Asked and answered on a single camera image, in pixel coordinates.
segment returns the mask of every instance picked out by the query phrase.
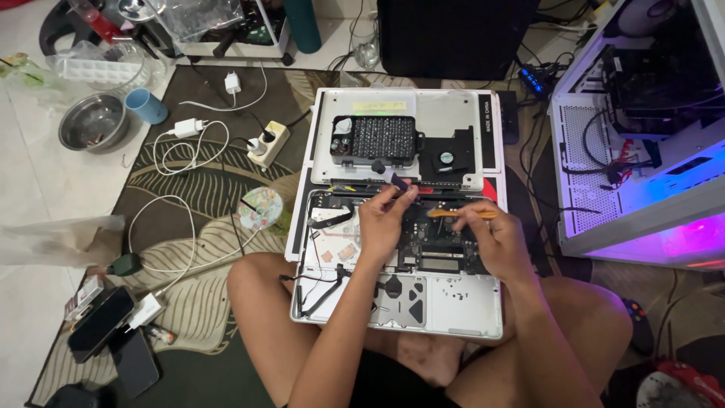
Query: hand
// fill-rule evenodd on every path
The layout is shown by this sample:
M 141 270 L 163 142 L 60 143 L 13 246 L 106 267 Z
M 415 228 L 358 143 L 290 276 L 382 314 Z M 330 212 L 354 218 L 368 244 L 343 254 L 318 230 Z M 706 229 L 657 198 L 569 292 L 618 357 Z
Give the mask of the hand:
M 476 211 L 495 211 L 497 215 L 486 224 Z M 468 225 L 478 240 L 478 254 L 486 269 L 507 286 L 538 282 L 531 266 L 521 221 L 507 214 L 491 200 L 471 203 L 458 209 L 455 231 Z
M 390 255 L 400 239 L 403 213 L 418 196 L 418 188 L 409 186 L 405 194 L 390 204 L 398 191 L 395 186 L 387 186 L 357 208 L 362 248 L 358 262 L 371 262 L 370 265 L 377 271 L 390 260 Z

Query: stainless steel bowl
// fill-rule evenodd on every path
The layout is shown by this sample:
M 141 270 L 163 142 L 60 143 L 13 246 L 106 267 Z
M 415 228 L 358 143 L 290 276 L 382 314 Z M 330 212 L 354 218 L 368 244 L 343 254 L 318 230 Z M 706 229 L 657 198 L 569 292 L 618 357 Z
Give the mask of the stainless steel bowl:
M 99 153 L 118 144 L 129 123 L 123 102 L 110 94 L 95 94 L 65 113 L 58 139 L 68 149 Z

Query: yellow label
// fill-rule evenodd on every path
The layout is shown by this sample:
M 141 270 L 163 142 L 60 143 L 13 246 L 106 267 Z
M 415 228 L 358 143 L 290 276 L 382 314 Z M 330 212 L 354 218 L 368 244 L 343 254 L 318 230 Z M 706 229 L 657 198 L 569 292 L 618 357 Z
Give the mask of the yellow label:
M 372 101 L 372 102 L 354 102 L 353 110 L 405 110 L 407 102 L 395 101 Z

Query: black shorts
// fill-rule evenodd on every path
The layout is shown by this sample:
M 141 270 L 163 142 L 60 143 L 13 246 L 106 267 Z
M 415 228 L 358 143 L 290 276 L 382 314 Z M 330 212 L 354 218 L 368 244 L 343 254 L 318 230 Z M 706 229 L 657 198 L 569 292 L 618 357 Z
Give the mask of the black shorts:
M 369 350 L 362 350 L 349 407 L 461 408 L 445 388 L 433 387 L 406 366 Z

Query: cart wheel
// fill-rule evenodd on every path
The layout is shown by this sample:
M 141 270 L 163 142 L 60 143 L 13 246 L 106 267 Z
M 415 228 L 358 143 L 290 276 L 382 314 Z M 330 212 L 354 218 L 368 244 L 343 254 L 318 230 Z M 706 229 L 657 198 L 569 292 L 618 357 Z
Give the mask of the cart wheel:
M 282 56 L 282 65 L 288 67 L 292 64 L 294 64 L 294 58 L 292 58 L 292 56 L 288 52 L 285 52 Z

